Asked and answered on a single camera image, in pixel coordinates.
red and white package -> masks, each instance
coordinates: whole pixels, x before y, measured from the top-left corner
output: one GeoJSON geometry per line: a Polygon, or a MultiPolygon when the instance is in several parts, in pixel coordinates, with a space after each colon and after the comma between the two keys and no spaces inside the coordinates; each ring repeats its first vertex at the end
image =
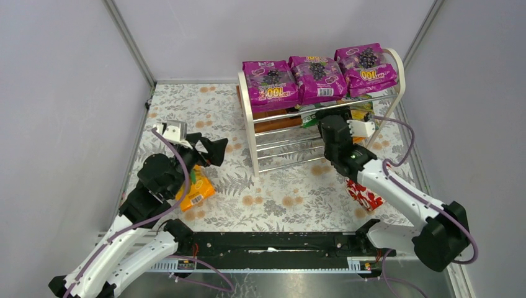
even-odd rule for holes
{"type": "Polygon", "coordinates": [[[365,186],[349,179],[346,179],[346,181],[347,192],[355,201],[358,201],[363,208],[366,208],[368,211],[373,211],[383,204],[384,200],[365,186]]]}

shelf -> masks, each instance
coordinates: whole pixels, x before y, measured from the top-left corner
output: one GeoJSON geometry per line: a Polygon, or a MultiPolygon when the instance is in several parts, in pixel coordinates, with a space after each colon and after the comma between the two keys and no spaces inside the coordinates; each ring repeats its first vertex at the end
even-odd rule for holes
{"type": "MultiPolygon", "coordinates": [[[[295,132],[301,135],[301,132],[305,130],[301,126],[292,126],[292,127],[287,127],[283,129],[276,129],[276,130],[271,130],[267,132],[255,133],[254,124],[273,121],[273,120],[286,119],[286,118],[291,118],[291,117],[298,117],[298,116],[301,116],[302,114],[311,114],[317,111],[337,109],[340,107],[350,107],[350,106],[355,106],[358,104],[363,104],[366,102],[380,101],[382,99],[393,99],[393,102],[391,103],[387,113],[385,114],[385,117],[389,117],[395,110],[396,105],[400,102],[405,92],[405,89],[406,89],[406,83],[405,83],[405,76],[404,76],[404,66],[402,63],[402,59],[400,59],[400,56],[397,54],[396,51],[394,51],[391,48],[384,48],[383,51],[385,54],[388,54],[390,57],[392,57],[392,59],[394,60],[393,66],[395,66],[398,71],[398,83],[396,86],[388,89],[388,90],[392,90],[392,91],[387,91],[390,94],[386,94],[384,96],[373,97],[370,99],[358,99],[355,101],[349,101],[348,98],[343,98],[343,100],[347,102],[340,103],[340,104],[334,104],[331,106],[319,107],[319,108],[311,109],[308,111],[299,111],[299,112],[291,112],[291,113],[282,114],[282,115],[273,115],[273,116],[268,116],[268,117],[264,117],[260,119],[254,119],[254,115],[252,114],[252,108],[250,104],[250,98],[248,94],[248,87],[247,87],[245,75],[242,71],[240,71],[238,73],[239,96],[241,97],[241,106],[243,108],[245,128],[246,128],[246,133],[247,133],[247,140],[249,143],[252,167],[254,168],[254,175],[258,177],[259,173],[264,173],[267,171],[272,171],[275,169],[280,169],[280,168],[284,168],[287,166],[293,166],[293,165],[297,165],[300,163],[305,163],[305,162],[313,161],[313,160],[319,160],[323,158],[323,156],[310,156],[309,158],[306,158],[305,160],[295,161],[293,163],[288,163],[286,165],[279,165],[279,166],[273,166],[271,168],[260,169],[261,161],[267,162],[276,157],[278,158],[281,156],[287,156],[287,155],[291,155],[294,153],[300,153],[303,151],[309,151],[309,150],[316,151],[320,148],[323,148],[323,146],[315,145],[313,143],[321,139],[319,134],[307,136],[307,137],[305,136],[291,137],[290,134],[295,133],[295,132]],[[279,138],[279,136],[287,135],[287,134],[289,134],[289,136],[287,136],[286,139],[282,140],[281,138],[279,138]],[[258,142],[258,138],[262,138],[265,136],[272,137],[272,141],[271,142],[261,142],[260,140],[258,142]],[[294,148],[293,147],[295,145],[300,145],[304,143],[308,143],[308,146],[310,147],[308,148],[294,148]],[[290,151],[287,151],[286,147],[293,147],[293,148],[291,148],[290,151]],[[285,151],[281,151],[278,153],[273,152],[273,150],[278,149],[278,148],[283,148],[283,150],[285,151]],[[259,156],[259,153],[263,154],[263,152],[265,151],[267,151],[267,153],[269,154],[259,156]]],[[[380,131],[382,130],[383,126],[384,126],[384,123],[380,122],[379,129],[369,139],[367,143],[367,148],[369,148],[372,145],[374,139],[376,139],[377,136],[380,134],[380,131]]]]}

gray floor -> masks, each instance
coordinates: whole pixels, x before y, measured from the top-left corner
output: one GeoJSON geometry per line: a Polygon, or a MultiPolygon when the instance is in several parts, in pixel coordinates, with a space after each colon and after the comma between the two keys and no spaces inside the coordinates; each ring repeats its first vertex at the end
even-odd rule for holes
{"type": "MultiPolygon", "coordinates": [[[[436,273],[419,261],[387,262],[388,277],[407,280],[420,287],[429,298],[455,297],[447,273],[436,273]]],[[[145,273],[121,295],[123,298],[243,297],[243,298],[340,298],[395,297],[384,281],[349,282],[354,274],[229,274],[236,285],[234,293],[218,292],[199,285],[175,283],[167,274],[145,273]]],[[[193,274],[189,278],[228,287],[216,274],[193,274]]],[[[420,298],[417,291],[391,283],[400,297],[420,298]]]]}

metal rack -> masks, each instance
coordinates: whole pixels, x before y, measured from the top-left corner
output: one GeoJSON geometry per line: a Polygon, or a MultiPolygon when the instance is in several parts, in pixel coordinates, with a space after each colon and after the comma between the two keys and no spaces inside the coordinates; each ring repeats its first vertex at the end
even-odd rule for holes
{"type": "MultiPolygon", "coordinates": [[[[392,48],[384,48],[383,51],[384,53],[392,57],[392,59],[394,60],[394,65],[398,71],[397,85],[389,89],[389,91],[387,91],[388,94],[386,94],[385,96],[374,97],[374,98],[364,99],[364,100],[350,101],[350,102],[345,102],[345,103],[340,103],[340,104],[334,104],[331,106],[319,107],[319,108],[311,109],[308,111],[299,111],[299,112],[293,112],[293,113],[288,113],[288,114],[283,114],[283,115],[274,115],[274,116],[269,116],[269,117],[265,117],[261,119],[254,119],[254,116],[252,114],[251,105],[250,105],[250,98],[248,95],[248,87],[247,87],[245,75],[242,71],[240,71],[238,73],[238,77],[239,77],[239,90],[240,90],[240,95],[241,95],[241,105],[243,108],[243,114],[244,114],[244,119],[245,119],[245,129],[247,133],[247,140],[249,144],[250,156],[252,160],[252,166],[254,168],[255,177],[258,177],[259,173],[264,173],[267,171],[272,171],[275,169],[280,169],[280,168],[284,168],[288,166],[298,165],[300,163],[306,163],[308,161],[320,160],[324,157],[323,157],[323,150],[322,150],[323,142],[319,143],[321,141],[321,137],[319,135],[316,135],[316,132],[314,132],[313,135],[305,135],[305,132],[307,131],[307,129],[304,129],[301,126],[295,126],[295,127],[287,127],[285,129],[271,130],[268,132],[255,133],[254,124],[261,123],[261,122],[268,122],[271,120],[279,120],[279,119],[285,119],[285,118],[290,118],[290,117],[295,117],[295,116],[301,116],[302,114],[309,114],[309,113],[317,112],[321,110],[335,109],[338,107],[346,107],[346,106],[350,107],[350,106],[355,106],[357,104],[362,104],[364,102],[379,101],[382,99],[394,99],[391,102],[389,109],[385,113],[385,117],[389,117],[395,110],[396,105],[398,105],[398,103],[402,99],[402,96],[404,95],[404,92],[406,90],[406,82],[405,82],[404,66],[402,63],[402,59],[400,59],[400,56],[398,55],[398,53],[392,48]],[[273,140],[271,140],[270,142],[261,140],[262,138],[267,138],[267,137],[272,137],[273,140]],[[294,148],[295,145],[301,145],[301,144],[304,144],[303,148],[294,148]],[[276,153],[275,150],[278,148],[281,148],[282,151],[279,151],[278,153],[276,153]],[[288,155],[292,155],[296,153],[302,153],[302,152],[304,153],[306,151],[308,151],[311,154],[310,154],[310,157],[305,160],[293,161],[290,163],[286,163],[284,165],[274,165],[270,168],[260,169],[261,163],[265,163],[267,160],[272,160],[273,158],[276,158],[276,157],[288,156],[288,155]]],[[[384,124],[385,123],[383,123],[383,121],[380,122],[379,129],[372,135],[372,137],[369,138],[367,142],[367,148],[370,148],[372,146],[373,142],[375,141],[377,136],[380,134],[380,131],[382,130],[384,124]]]]}

floral tablecloth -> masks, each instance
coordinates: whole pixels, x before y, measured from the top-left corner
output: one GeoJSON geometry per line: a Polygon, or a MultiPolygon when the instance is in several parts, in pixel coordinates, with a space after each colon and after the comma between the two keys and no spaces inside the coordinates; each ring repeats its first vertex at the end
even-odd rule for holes
{"type": "MultiPolygon", "coordinates": [[[[383,115],[388,104],[388,100],[375,102],[376,114],[383,115]]],[[[207,232],[354,231],[370,218],[409,224],[387,203],[372,212],[363,209],[348,195],[344,178],[325,159],[255,178],[235,84],[157,85],[127,193],[135,187],[137,171],[149,155],[172,155],[150,132],[154,124],[170,119],[187,122],[189,133],[202,132],[211,140],[227,137],[229,142],[223,166],[204,169],[216,194],[187,212],[174,211],[159,223],[180,218],[194,231],[207,232]]],[[[380,158],[399,160],[405,150],[399,128],[391,123],[373,144],[380,158]]],[[[413,183],[409,165],[395,170],[413,183]]]]}

